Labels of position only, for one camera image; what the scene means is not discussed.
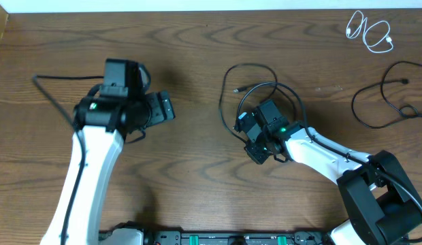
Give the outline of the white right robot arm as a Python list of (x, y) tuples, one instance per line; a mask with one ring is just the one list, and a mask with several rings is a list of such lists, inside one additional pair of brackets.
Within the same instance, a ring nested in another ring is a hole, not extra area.
[(281, 155), (337, 185), (348, 220), (329, 232), (332, 244), (409, 244), (408, 234), (422, 224), (422, 200), (390, 152), (370, 155), (337, 144), (289, 122), (271, 99), (240, 114), (236, 125), (248, 136), (244, 149), (255, 163)]

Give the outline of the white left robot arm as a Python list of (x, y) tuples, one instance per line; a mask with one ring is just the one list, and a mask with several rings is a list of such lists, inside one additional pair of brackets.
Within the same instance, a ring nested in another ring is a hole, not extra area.
[(167, 92), (148, 92), (151, 76), (141, 63), (107, 59), (101, 78), (66, 118), (74, 130), (71, 160), (42, 244), (152, 242), (131, 223), (100, 231), (101, 212), (127, 135), (174, 119), (174, 109)]

